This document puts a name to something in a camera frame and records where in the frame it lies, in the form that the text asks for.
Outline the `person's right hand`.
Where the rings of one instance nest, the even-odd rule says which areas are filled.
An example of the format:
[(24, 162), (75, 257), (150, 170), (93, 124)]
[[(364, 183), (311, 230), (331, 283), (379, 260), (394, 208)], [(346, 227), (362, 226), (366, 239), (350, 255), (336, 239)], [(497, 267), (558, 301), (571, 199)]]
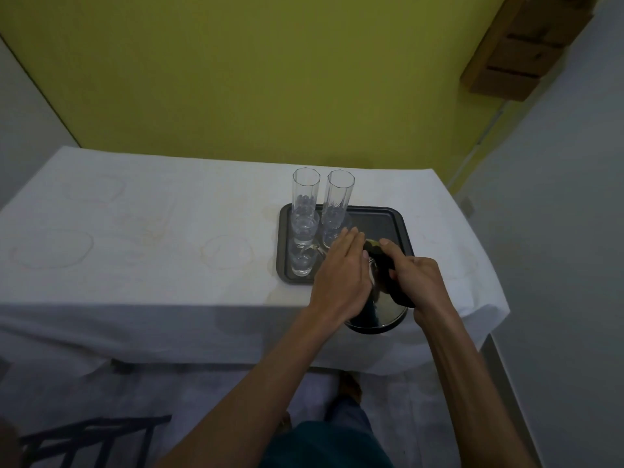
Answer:
[(456, 327), (461, 319), (450, 300), (438, 263), (414, 257), (415, 263), (395, 266), (391, 276), (414, 303), (414, 319), (426, 331)]

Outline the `person's left hand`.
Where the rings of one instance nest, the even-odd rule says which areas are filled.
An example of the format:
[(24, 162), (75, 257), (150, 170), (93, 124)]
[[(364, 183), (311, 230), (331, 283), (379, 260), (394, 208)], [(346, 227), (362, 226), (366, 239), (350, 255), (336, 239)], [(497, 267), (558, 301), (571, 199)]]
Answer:
[(315, 275), (308, 308), (334, 331), (358, 315), (370, 295), (361, 282), (364, 243), (365, 235), (358, 228), (344, 228)]

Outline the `steel jug with black handle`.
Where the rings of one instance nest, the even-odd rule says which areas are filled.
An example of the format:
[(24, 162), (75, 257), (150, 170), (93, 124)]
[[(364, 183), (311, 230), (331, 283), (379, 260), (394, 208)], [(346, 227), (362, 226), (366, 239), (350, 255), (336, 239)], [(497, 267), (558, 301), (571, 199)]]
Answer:
[(355, 332), (375, 335), (398, 326), (414, 303), (391, 276), (391, 271), (395, 270), (394, 261), (379, 242), (367, 239), (364, 250), (369, 256), (370, 295), (360, 313), (345, 324)]

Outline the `person's right forearm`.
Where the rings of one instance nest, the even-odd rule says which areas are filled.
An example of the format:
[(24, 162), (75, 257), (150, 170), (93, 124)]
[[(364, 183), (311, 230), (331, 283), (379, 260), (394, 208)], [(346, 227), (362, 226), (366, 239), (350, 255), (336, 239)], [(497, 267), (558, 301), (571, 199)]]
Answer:
[(441, 381), (462, 468), (537, 468), (453, 307), (414, 309)]

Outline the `person's left forearm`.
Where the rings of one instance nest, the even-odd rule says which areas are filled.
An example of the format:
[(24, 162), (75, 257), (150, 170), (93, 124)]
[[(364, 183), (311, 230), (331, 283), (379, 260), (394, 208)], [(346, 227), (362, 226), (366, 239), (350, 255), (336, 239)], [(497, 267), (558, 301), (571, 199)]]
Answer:
[(154, 468), (256, 468), (311, 363), (355, 312), (305, 307), (274, 348)]

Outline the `black rectangular tray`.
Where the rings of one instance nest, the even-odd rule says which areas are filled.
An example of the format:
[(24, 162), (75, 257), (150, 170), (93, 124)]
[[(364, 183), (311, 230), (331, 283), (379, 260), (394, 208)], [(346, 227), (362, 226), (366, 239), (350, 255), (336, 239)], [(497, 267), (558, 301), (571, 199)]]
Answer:
[[(289, 244), (294, 240), (291, 225), (292, 204), (285, 204), (279, 212), (275, 261), (277, 275), (286, 284), (311, 285), (327, 251), (327, 247), (323, 244), (322, 226), (319, 226), (313, 238), (313, 246), (316, 246), (317, 255), (315, 264), (308, 275), (297, 276), (292, 269), (289, 257)], [(408, 256), (414, 254), (403, 217), (395, 209), (382, 206), (350, 205), (347, 208), (344, 227), (350, 225), (358, 227), (365, 233), (367, 239), (378, 241), (380, 238), (386, 238), (396, 243), (404, 254)]]

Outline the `person's legs and feet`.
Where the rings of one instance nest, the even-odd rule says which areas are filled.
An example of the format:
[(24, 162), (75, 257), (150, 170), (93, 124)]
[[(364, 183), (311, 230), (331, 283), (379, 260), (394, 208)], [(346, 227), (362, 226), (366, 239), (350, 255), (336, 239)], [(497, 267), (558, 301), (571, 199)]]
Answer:
[(293, 427), (286, 412), (280, 421), (275, 437), (293, 435), (313, 441), (341, 441), (363, 439), (376, 441), (370, 420), (361, 407), (362, 389), (350, 372), (339, 375), (338, 392), (327, 407), (322, 421), (304, 422)]

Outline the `person's teal shirt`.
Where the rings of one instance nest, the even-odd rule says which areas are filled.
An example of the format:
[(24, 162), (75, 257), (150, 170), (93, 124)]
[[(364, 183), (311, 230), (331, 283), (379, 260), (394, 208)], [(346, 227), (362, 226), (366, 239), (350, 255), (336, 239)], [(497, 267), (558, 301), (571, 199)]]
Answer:
[(312, 421), (276, 435), (258, 468), (394, 468), (394, 465), (370, 433)]

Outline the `white tablecloth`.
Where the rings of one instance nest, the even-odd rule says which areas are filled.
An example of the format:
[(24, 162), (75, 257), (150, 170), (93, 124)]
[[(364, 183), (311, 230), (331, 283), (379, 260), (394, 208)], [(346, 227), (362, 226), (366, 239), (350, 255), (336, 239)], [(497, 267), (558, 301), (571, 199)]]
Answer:
[[(78, 375), (110, 359), (258, 362), (309, 302), (276, 269), (299, 167), (59, 149), (0, 211), (0, 358)], [(481, 345), (509, 305), (436, 173), (350, 172), (350, 204), (401, 214)], [(431, 359), (408, 313), (377, 336), (341, 326), (312, 365), (381, 376)]]

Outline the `black slatted chair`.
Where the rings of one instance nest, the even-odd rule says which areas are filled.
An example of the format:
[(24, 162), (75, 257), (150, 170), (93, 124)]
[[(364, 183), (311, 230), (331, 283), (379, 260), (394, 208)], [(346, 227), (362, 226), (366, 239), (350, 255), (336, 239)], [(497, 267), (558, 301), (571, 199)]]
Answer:
[(141, 433), (142, 442), (135, 468), (145, 468), (157, 427), (168, 424), (172, 415), (154, 417), (95, 417), (73, 424), (24, 435), (20, 468), (31, 468), (37, 462), (63, 456), (60, 468), (71, 468), (76, 454), (85, 448), (99, 446), (93, 468), (106, 468), (113, 445), (121, 437)]

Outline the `wooden wall shelf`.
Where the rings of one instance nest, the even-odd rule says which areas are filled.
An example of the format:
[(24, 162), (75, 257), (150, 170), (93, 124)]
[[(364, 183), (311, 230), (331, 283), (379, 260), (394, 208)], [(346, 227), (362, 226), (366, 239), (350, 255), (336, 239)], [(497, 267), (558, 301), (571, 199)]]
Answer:
[(470, 93), (525, 101), (593, 18), (597, 0), (504, 0), (461, 84)]

